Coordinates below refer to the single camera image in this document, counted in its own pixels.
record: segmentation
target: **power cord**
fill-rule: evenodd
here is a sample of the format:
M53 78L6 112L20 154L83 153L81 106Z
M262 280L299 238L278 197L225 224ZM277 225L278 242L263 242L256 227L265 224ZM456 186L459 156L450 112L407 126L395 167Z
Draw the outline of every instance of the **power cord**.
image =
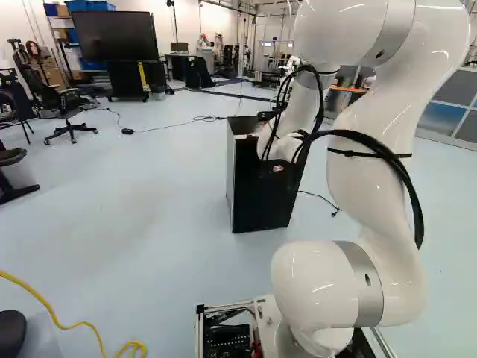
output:
M318 85L318 92L320 94L320 107L318 110L318 114L315 117L315 125L313 126L312 132L309 136L307 136L304 141L297 147L297 150L294 152L293 157L291 158L292 163L301 162L306 158L306 155L309 152L309 149L312 143L322 136L327 135L334 135L340 136L343 138L350 139L354 142L358 142L366 147L368 147L371 151L376 153L376 158L384 160L394 171L394 174L404 183L406 189L408 190L409 198L411 199L411 206L414 214L414 241L416 243L417 248L419 249L423 244L424 239L424 218L423 218L423 211L420 206L419 198L417 197L416 190L412 184L411 177L407 172L406 168L402 164L398 155L392 152L386 145L378 141L376 138L372 136L368 136L367 134L357 132L357 131L350 131L344 129L335 129L330 131L319 131L320 126L323 123L324 118L324 96L323 96L323 85L320 79L320 73L325 74L326 72L318 72L313 66L309 64L302 65L298 67L295 71L293 71L290 75L286 77L283 81L282 85L280 86L278 95L277 95L277 107L280 108L280 93L282 92L282 88L285 86L285 93L288 92L288 85L291 82L291 78L293 78L297 73L307 71L311 72L315 75L317 85ZM268 138L267 145L265 146L265 150L262 153L262 160L268 160L272 143L274 138L277 136L277 130L279 121L281 118L281 112L278 113L277 117L275 118L275 123L273 129L271 131L271 135Z
M121 114L119 112L115 112L114 110L111 110L110 108L96 108L94 110L106 110L107 112L116 114L117 117L118 117L117 120L116 120L116 125L123 130L130 130L129 128L123 127L121 125L121 122L120 122L121 121ZM176 125L165 125L163 127L149 128L149 129L145 129L143 131L134 131L134 130L131 130L131 131L136 132L136 133L146 133L146 132L151 132L151 131L158 131L159 129L167 129L167 128L180 127L180 126L183 126L183 125L190 125L191 123L196 123L196 122L218 122L218 121L221 121L223 119L226 119L226 117L196 116L196 117L193 117L192 120L190 120L190 121L187 121L187 122L184 122L184 123L178 123Z
M417 197L417 193L412 183L411 177L409 176L407 169L402 164L401 159L398 155L393 153L392 150L390 150L386 145L367 134L347 129L319 131L318 129L323 123L324 118L323 87L318 72L313 68L310 69L310 72L314 72L316 76L318 91L320 93L320 109L318 111L315 126L313 128L312 133L308 137L306 137L305 140L298 146L298 148L294 152L293 157L291 158L291 162L295 163L295 159L297 162L303 162L303 160L305 159L304 156L308 154L309 148L312 143L316 139L321 138L322 136L339 136L342 138L350 139L354 142L358 142L368 147L371 151L376 153L377 159L384 160L391 167L391 169L393 169L394 174L402 181L402 183L404 183L406 189L408 190L414 216L414 242L416 243L417 249L420 249L424 240L423 211L422 207L420 206L419 198Z
M26 291L30 292L32 296L34 296L47 310L48 313L51 316L51 320L53 321L54 325L57 326L61 330L72 330L73 328L76 328L78 326L87 326L92 329L92 331L96 335L96 339L98 340L99 348L101 349L101 355L103 358L107 358L106 351L104 350L104 344L103 340L101 339L101 335L99 334L98 329L95 327L94 324L89 323L88 321L81 321L78 323L75 323L71 326L65 326L61 324L58 321L56 313L53 311L53 307L50 305L49 302L47 302L46 299L44 299L40 293L38 293L33 287L28 285L26 282L20 280L19 278L13 276L12 274L9 274L8 272L0 270L0 277L3 277L5 280L9 280L12 283L15 283L16 285L22 287ZM146 355L148 353L148 348L145 343L139 342L139 341L130 341L127 342L121 350L115 355L116 358L119 358L128 348L132 347L133 350L131 351L131 357L134 358L136 355L136 352L138 350L141 350L141 356L140 358L146 358Z
M336 216L336 214L338 214L340 211L343 211L339 207L334 205L331 201L329 201L327 198L325 198L324 196L322 196L320 194L314 194L313 192L307 192L305 190L298 190L298 192L301 192L301 193L307 194L307 195L311 195L311 196L316 196L318 198L322 198L324 201L326 201L328 204L330 204L332 207L334 207L336 211L331 213L332 218L334 218Z
M242 103L241 94L242 94L243 86L244 86L244 81L242 79L242 81L240 83L240 101L238 102L238 107L237 107L237 110L236 110L235 114L233 114L233 117L235 117L235 116L237 116L237 114L239 114L239 111L240 111L240 108L241 108L241 103ZM195 122L219 122L219 121L222 121L222 120L227 118L227 117L220 117L220 116L196 116L196 117L193 117L192 120L190 120L190 121L183 122L183 123L178 123L176 125L166 125L166 126L163 126L163 127L155 127L155 128L145 129L143 131L135 131L131 128L123 127L120 124L121 114L119 112L115 112L108 107L107 108L93 108L93 109L90 109L90 110L106 110L107 112L116 114L117 117L118 117L117 120L116 120L116 125L122 129L123 133L125 133L124 131L127 131L127 134L132 134L134 132L136 132L136 133L147 133L147 132L151 132L151 131L158 131L160 129L168 129L168 128L174 128L174 127L181 127L183 125L190 125L191 123L195 123Z

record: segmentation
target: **blue bin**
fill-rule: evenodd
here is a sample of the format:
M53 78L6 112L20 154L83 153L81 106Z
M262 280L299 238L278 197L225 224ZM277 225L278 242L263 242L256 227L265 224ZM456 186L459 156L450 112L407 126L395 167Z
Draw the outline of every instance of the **blue bin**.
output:
M88 11L116 11L116 6L107 1L88 1Z
M81 68L88 71L107 71L107 63L100 61L88 61L80 58Z
M88 11L88 2L82 0L65 1L69 13L72 11Z
M68 29L68 38L69 38L69 42L71 42L71 43L79 43L80 42L78 34L76 33L76 30L74 28L69 28Z
M46 16L58 16L56 4L43 4Z

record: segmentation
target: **chair armrest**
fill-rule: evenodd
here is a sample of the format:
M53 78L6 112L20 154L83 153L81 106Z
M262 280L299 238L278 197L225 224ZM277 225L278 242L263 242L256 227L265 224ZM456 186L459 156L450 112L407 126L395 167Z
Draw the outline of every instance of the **chair armrest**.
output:
M68 95L70 93L75 93L78 91L78 88L67 88L59 91L58 93L61 95Z

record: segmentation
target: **black stool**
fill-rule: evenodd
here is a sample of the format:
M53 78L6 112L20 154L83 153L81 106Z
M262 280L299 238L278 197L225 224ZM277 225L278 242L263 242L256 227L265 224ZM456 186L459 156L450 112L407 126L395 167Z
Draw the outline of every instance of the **black stool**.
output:
M27 320L18 311L0 312L0 357L16 358L27 332Z

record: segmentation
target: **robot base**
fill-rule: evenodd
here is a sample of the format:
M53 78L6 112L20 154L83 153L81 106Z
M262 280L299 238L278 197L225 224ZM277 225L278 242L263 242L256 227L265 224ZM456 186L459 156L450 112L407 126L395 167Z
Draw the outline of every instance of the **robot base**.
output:
M325 331L330 330L320 332L330 342L330 332ZM334 331L334 338L350 340L346 329ZM371 331L351 328L351 342L336 358L394 357L380 333ZM195 358L315 358L300 346L289 326L282 323L273 295L221 306L198 305L195 338Z

